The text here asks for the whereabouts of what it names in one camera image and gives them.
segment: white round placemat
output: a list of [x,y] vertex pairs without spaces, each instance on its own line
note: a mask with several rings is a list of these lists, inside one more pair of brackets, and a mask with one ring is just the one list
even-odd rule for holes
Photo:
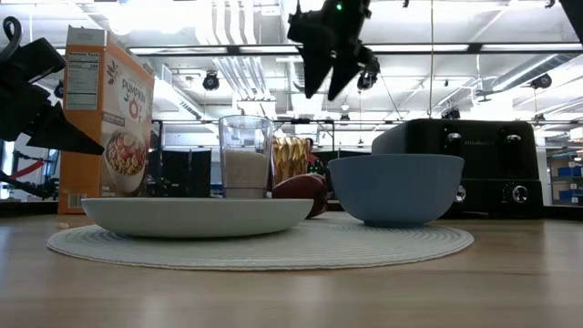
[[378,229],[358,220],[307,220],[288,231],[237,239],[132,238],[88,226],[49,238],[53,251],[91,261],[178,270],[364,268],[426,261],[469,246],[469,232],[424,226]]

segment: cereal bowl image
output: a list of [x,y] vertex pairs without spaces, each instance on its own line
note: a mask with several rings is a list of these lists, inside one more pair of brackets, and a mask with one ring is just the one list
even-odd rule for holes
[[147,150],[144,141],[121,129],[114,132],[105,146],[109,175],[120,191],[136,190],[144,177]]

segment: white plate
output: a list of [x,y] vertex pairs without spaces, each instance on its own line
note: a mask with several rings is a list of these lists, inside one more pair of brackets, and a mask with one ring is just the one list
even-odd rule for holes
[[99,227],[133,236],[211,238],[283,231],[300,223],[313,200],[86,199]]

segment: nutrition facts label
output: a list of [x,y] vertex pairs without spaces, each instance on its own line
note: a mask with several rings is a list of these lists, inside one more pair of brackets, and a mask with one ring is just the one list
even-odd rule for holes
[[70,52],[66,73],[66,109],[97,110],[99,53]]

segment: ceiling light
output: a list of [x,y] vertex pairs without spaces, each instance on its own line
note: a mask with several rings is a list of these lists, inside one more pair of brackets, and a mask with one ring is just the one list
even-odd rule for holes
[[583,50],[578,43],[526,44],[526,45],[483,45],[482,51],[569,51]]
[[303,63],[303,59],[300,56],[286,56],[286,57],[276,57],[276,63]]
[[[429,52],[431,45],[369,45],[373,52]],[[434,45],[435,52],[467,51],[469,45]]]
[[249,53],[263,53],[263,54],[278,54],[278,53],[291,53],[297,54],[298,49],[296,46],[242,46],[239,51],[242,54]]
[[129,47],[129,51],[138,56],[147,55],[224,55],[225,46],[191,46],[191,47]]
[[103,15],[109,22],[111,32],[121,36],[138,30],[176,34],[182,28],[194,26],[193,22],[202,19],[192,19],[192,13],[189,10],[179,10],[178,6],[184,5],[175,4],[173,0],[129,0],[123,3],[118,1],[117,5],[116,10],[110,10]]

